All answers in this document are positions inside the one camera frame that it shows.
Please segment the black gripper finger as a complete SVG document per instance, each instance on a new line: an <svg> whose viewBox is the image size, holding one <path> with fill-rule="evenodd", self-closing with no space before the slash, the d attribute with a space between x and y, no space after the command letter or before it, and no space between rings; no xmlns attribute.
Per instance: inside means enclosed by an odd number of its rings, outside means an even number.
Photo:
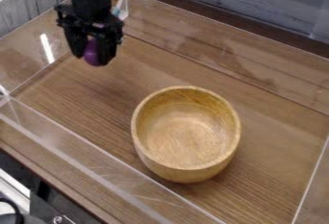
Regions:
<svg viewBox="0 0 329 224"><path fill-rule="evenodd" d="M66 27L64 35L72 54L80 58L88 43L87 34L79 28Z"/></svg>
<svg viewBox="0 0 329 224"><path fill-rule="evenodd" d="M120 45L120 30L106 32L96 39L98 62L107 65L116 54L116 47Z"/></svg>

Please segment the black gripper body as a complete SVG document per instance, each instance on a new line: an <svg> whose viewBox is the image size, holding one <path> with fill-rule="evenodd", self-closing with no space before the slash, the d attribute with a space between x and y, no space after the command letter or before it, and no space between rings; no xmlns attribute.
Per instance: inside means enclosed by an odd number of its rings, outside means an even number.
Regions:
<svg viewBox="0 0 329 224"><path fill-rule="evenodd" d="M71 0L70 4L58 4L54 9L58 13L56 24L66 27L79 28L86 34L91 31L91 24L104 25L103 33L120 30L123 37L123 22L112 15L112 0Z"/></svg>

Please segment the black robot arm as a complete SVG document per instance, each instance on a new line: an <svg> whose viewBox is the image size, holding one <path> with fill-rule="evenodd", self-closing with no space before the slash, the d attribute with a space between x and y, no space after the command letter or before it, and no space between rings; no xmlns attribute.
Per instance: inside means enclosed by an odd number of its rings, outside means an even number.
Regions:
<svg viewBox="0 0 329 224"><path fill-rule="evenodd" d="M112 0L71 0L54 9L74 56L92 66L107 65L122 44L124 25L112 13Z"/></svg>

